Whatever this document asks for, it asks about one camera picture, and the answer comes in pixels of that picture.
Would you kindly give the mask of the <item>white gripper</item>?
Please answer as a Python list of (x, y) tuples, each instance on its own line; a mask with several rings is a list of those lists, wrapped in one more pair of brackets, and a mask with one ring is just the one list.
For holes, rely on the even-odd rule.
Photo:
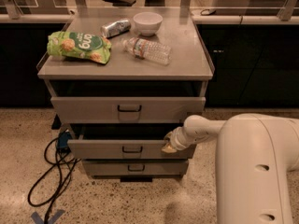
[(164, 153), (175, 153), (176, 150), (184, 150), (190, 145), (188, 135), (183, 127), (177, 127), (172, 132), (167, 133), (164, 140), (170, 140), (170, 144), (166, 143), (162, 147), (162, 152)]

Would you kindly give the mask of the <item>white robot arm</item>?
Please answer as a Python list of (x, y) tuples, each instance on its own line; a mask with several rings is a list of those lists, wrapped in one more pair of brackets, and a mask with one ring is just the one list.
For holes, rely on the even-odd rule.
[(248, 113), (209, 120), (192, 115), (164, 139), (166, 153), (217, 141), (218, 224), (293, 224), (287, 173), (299, 169), (299, 119)]

